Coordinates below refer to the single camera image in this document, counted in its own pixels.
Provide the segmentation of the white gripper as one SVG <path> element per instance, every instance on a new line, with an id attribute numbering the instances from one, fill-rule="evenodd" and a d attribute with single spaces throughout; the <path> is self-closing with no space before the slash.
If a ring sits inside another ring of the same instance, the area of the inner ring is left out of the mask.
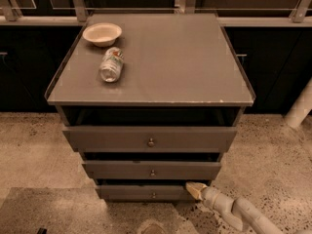
<path id="1" fill-rule="evenodd" d="M 207 187 L 205 183 L 201 182 L 188 181 L 186 189 L 192 190 L 190 191 L 192 197 L 195 200 L 203 200 L 203 205 L 211 210 L 215 210 L 218 213 L 230 213 L 232 210 L 234 200 L 215 187 Z"/>

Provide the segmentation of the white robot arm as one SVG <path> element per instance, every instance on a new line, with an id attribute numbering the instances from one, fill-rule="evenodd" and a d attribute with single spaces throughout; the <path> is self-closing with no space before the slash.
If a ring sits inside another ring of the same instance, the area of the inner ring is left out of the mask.
<path id="1" fill-rule="evenodd" d="M 188 181 L 186 190 L 195 200 L 220 214 L 221 218 L 238 231 L 249 227 L 256 234 L 284 234 L 255 205 L 243 197 L 230 198 L 215 187 L 204 183 Z"/>

